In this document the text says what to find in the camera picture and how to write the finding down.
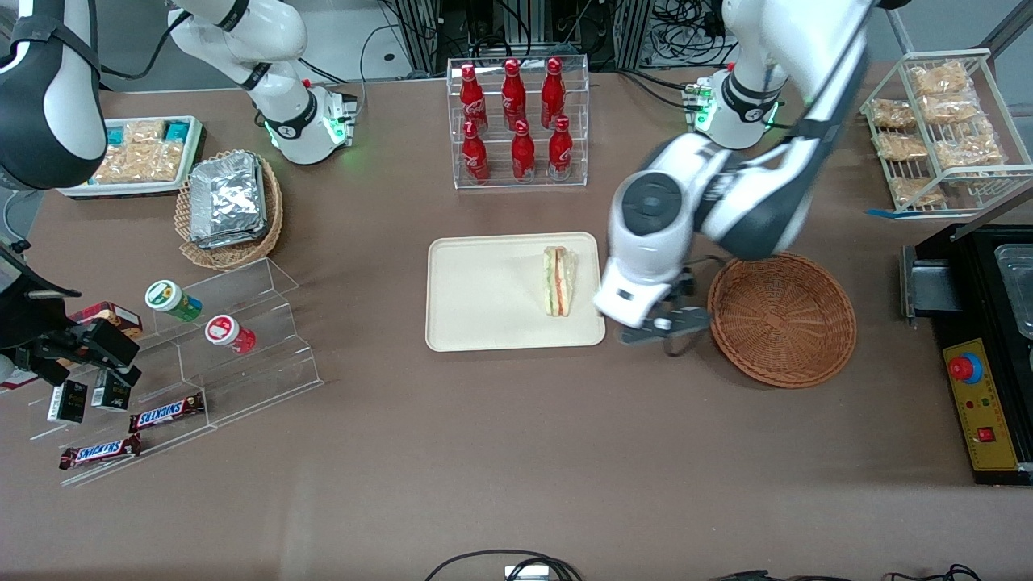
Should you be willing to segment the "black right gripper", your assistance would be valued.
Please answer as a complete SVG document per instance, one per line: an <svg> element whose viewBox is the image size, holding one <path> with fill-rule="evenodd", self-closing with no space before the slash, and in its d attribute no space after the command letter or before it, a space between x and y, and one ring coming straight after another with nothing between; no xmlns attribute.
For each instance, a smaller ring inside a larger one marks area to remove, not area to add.
<svg viewBox="0 0 1033 581"><path fill-rule="evenodd" d="M140 346L108 320L92 319L77 325L74 339L37 339L70 326L66 322L65 300L79 298L80 290L56 286L29 267L21 254L27 242L1 243L1 349L32 343L32 371L52 386L66 383L70 371L61 361L73 360L104 369L127 387L140 380L134 364Z"/></svg>

